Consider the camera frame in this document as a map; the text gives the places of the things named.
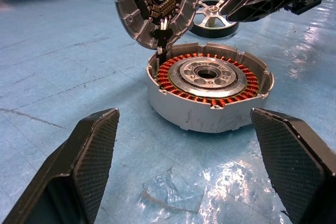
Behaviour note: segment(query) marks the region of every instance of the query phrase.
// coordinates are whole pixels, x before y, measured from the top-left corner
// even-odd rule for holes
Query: center hole
[[[212,69],[201,69],[197,72],[197,75],[203,79],[214,79],[217,77],[216,71]]]

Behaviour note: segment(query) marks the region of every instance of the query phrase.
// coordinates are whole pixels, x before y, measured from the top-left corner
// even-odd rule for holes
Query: blue floor
[[[276,83],[267,108],[304,119],[334,150],[335,9],[328,0],[301,16],[282,10],[212,40],[269,64]],[[0,221],[80,119],[117,107],[96,224],[291,223],[251,126],[187,132],[151,108],[145,68],[153,51],[127,35],[114,0],[0,0],[0,28]],[[179,43],[196,41],[208,40],[188,32]],[[144,200],[143,187],[158,175],[192,185],[191,194],[204,192],[193,198],[198,213]]]

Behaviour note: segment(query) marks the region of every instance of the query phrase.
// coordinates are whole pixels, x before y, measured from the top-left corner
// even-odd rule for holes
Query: textured rubber pad
[[[81,120],[3,223],[93,224],[109,177],[118,119],[118,109],[109,109]]]
[[[251,119],[266,171],[290,220],[324,223],[318,216],[330,218],[328,209],[336,200],[330,198],[336,185],[335,154],[302,120],[261,109],[253,110]]]

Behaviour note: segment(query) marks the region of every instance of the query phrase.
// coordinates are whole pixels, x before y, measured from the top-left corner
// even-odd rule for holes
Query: copper winding
[[[247,87],[244,92],[242,92],[239,95],[236,95],[234,97],[229,97],[229,98],[222,98],[222,99],[208,99],[208,98],[199,98],[199,97],[193,97],[191,94],[188,94],[184,91],[181,91],[177,89],[174,85],[172,85],[168,79],[168,71],[169,69],[179,60],[185,59],[185,58],[190,58],[190,57],[204,57],[203,53],[197,54],[185,54],[185,55],[179,55],[176,57],[173,57],[166,61],[163,65],[160,66],[158,73],[157,73],[157,81],[160,84],[160,86],[173,93],[176,94],[180,97],[184,97],[185,99],[188,100],[194,100],[194,101],[202,101],[204,103],[210,103],[211,106],[215,105],[220,105],[221,107],[224,107],[225,104],[227,103],[233,103],[236,101],[241,101],[244,99],[249,99],[258,94],[259,90],[259,83],[258,79],[255,76],[255,74],[250,71],[245,65],[239,63],[238,61],[233,61],[232,59],[225,59],[224,56],[219,57],[218,55],[215,55],[213,58],[221,59],[221,60],[226,60],[229,63],[234,64],[236,67],[238,67],[246,76],[247,78]]]

